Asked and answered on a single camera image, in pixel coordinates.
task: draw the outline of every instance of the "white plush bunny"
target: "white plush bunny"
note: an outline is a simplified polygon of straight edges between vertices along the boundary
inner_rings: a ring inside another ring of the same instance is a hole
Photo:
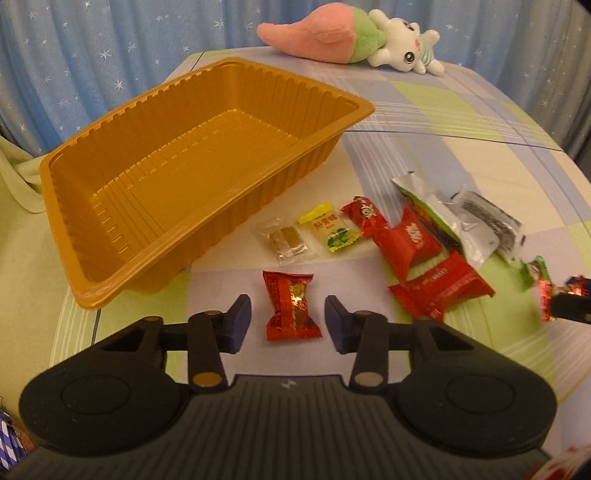
[[[384,47],[368,57],[372,67],[387,64],[401,72],[443,74],[445,68],[433,53],[433,46],[440,38],[439,32],[427,30],[422,34],[418,23],[388,18],[381,10],[372,10],[369,17],[386,36]]]

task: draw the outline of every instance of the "tray rim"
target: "tray rim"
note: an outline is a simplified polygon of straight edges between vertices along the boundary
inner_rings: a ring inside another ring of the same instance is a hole
[[[312,84],[313,86],[320,86],[323,89],[328,87],[334,93],[337,93],[339,96],[356,103],[359,107],[354,112],[329,123],[322,129],[309,135],[306,138],[306,142],[298,142],[279,153],[279,155],[276,157],[277,159],[284,157],[279,163],[280,166],[267,172],[256,183],[239,192],[236,196],[228,200],[223,205],[220,205],[215,211],[210,213],[205,218],[201,217],[200,219],[196,219],[197,215],[187,215],[175,227],[165,231],[156,241],[151,242],[145,248],[140,250],[140,252],[138,252],[133,257],[133,259],[125,262],[109,277],[98,282],[90,281],[82,270],[79,256],[76,254],[76,251],[72,245],[72,239],[67,233],[66,224],[57,201],[56,191],[53,188],[53,181],[51,179],[52,166],[56,161],[59,160],[65,148],[75,145],[78,140],[88,136],[91,131],[96,130],[105,121],[112,119],[115,115],[123,114],[127,108],[135,106],[138,102],[146,101],[149,97],[166,91],[171,85],[180,83],[181,81],[192,76],[198,76],[202,72],[212,70],[215,67],[233,63],[239,63],[245,66],[261,66],[264,68],[271,68],[273,70],[280,70],[281,72],[284,72],[284,74],[294,78],[296,81],[306,82],[308,84]],[[66,272],[66,277],[76,301],[81,307],[90,310],[101,308],[102,306],[106,305],[121,291],[123,291],[127,284],[140,278],[140,276],[142,276],[146,270],[149,270],[150,267],[164,258],[173,248],[181,244],[190,235],[195,233],[201,226],[205,225],[221,210],[224,210],[233,203],[239,201],[242,197],[246,196],[248,193],[253,191],[253,189],[269,180],[279,171],[287,168],[297,158],[306,155],[323,143],[330,141],[332,138],[342,135],[349,127],[369,116],[374,112],[374,110],[375,107],[373,104],[371,104],[366,99],[353,95],[349,92],[345,92],[344,90],[332,85],[322,83],[318,80],[305,77],[289,70],[274,67],[272,65],[267,65],[240,57],[227,57],[158,85],[95,120],[71,139],[62,143],[62,145],[57,147],[54,151],[47,154],[40,165],[41,184],[43,187],[51,232],[60,252],[62,264]],[[65,262],[65,258],[73,258],[75,261]]]

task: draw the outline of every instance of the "orange plastic tray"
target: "orange plastic tray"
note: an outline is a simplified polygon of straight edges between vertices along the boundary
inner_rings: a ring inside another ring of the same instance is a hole
[[[230,58],[97,120],[41,163],[47,213],[78,303],[151,292],[320,165],[374,107]]]

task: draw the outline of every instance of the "plush toy face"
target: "plush toy face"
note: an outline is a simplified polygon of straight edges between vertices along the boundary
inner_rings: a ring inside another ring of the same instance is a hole
[[[384,26],[384,33],[386,35],[384,48],[390,53],[388,63],[401,72],[412,70],[419,58],[418,36],[421,30],[418,23],[408,23],[402,18],[391,18]]]

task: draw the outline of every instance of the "red wrapped candy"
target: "red wrapped candy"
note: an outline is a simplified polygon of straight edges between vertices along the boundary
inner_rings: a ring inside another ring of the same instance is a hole
[[[412,316],[427,316],[443,321],[443,315],[459,303],[495,291],[464,258],[454,250],[449,257],[405,285],[388,287]]]
[[[267,323],[267,340],[319,338],[322,332],[308,315],[306,285],[313,275],[262,273],[275,314]]]
[[[347,214],[365,238],[372,236],[374,230],[390,228],[382,213],[366,197],[353,198],[353,201],[342,207],[340,211]]]
[[[400,283],[405,283],[413,265],[435,257],[441,245],[423,226],[409,206],[402,211],[401,222],[390,229],[375,230],[374,242]]]

